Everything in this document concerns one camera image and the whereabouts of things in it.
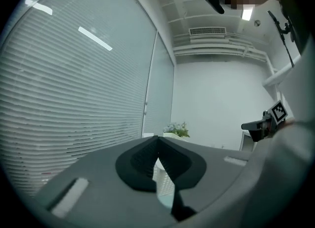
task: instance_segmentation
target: ceiling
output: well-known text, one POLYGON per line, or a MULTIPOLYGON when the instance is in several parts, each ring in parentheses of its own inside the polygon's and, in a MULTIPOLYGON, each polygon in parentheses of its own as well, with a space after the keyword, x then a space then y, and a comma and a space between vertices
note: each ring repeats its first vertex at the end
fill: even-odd
POLYGON ((258 43, 268 45, 277 31, 267 11, 271 10, 280 21, 282 20, 280 5, 275 0, 269 0, 255 7, 250 21, 241 19, 241 10, 226 10, 224 15, 220 15, 205 0, 159 0, 159 2, 175 37, 187 34, 189 28, 226 27, 228 33, 248 36, 258 43), (254 25, 255 20, 260 20, 259 27, 254 25))

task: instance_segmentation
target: ceiling light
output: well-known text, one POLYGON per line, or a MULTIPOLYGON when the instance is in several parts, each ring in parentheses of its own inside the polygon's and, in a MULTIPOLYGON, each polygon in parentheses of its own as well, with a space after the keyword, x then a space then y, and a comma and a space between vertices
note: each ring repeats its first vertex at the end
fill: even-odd
POLYGON ((26 5, 33 5, 32 7, 38 9, 38 10, 41 10, 41 11, 44 11, 45 13, 48 13, 50 15, 53 15, 53 10, 45 5, 42 5, 42 4, 39 4, 39 3, 36 3, 35 1, 32 1, 32 0, 25 0, 25 4, 26 5))
POLYGON ((111 51, 113 49, 111 46, 109 46, 108 44, 103 42, 101 39, 99 39, 94 34, 90 33, 89 31, 87 31, 83 27, 79 27, 79 32, 81 32, 82 34, 86 35, 88 38, 92 39, 93 41, 97 42, 99 45, 103 46, 108 51, 111 51))
POLYGON ((243 5, 242 19, 249 21, 252 16, 253 5, 243 5))

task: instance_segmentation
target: air vent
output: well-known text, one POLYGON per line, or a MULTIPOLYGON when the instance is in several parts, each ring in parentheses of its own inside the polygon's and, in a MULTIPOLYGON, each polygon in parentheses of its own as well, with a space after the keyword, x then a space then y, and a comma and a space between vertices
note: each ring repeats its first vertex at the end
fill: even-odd
POLYGON ((196 35, 226 35, 226 28, 223 27, 204 27, 189 29, 190 36, 196 35))

